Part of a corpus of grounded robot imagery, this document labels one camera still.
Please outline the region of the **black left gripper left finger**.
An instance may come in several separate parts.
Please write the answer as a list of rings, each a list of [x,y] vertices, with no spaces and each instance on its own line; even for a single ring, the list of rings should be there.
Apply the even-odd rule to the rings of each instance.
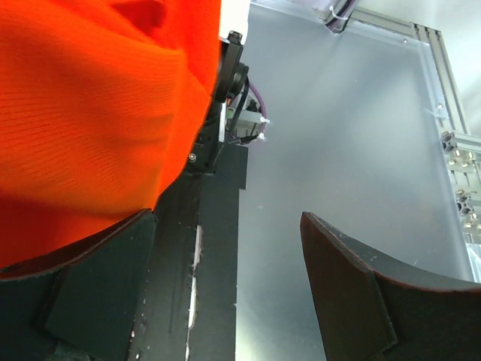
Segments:
[[[45,256],[1,270],[1,358],[124,360],[156,217],[140,211]]]

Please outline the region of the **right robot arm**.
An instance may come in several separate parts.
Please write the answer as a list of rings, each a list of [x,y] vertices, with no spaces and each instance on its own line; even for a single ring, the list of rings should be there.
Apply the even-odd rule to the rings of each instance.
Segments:
[[[249,67],[241,62],[242,34],[231,30],[220,40],[216,86],[201,131],[189,154],[186,170],[213,173],[225,142],[233,136],[249,92]]]

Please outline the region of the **orange mesh shorts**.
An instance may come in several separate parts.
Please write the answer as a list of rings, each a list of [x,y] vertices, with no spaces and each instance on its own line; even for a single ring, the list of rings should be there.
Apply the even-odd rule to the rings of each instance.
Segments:
[[[1,265],[152,208],[220,55],[218,1],[1,3]]]

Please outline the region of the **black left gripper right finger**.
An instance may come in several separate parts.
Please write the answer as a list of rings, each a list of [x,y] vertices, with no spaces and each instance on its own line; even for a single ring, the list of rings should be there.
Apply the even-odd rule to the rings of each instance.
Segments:
[[[409,265],[305,212],[304,263],[329,360],[478,360],[480,286]]]

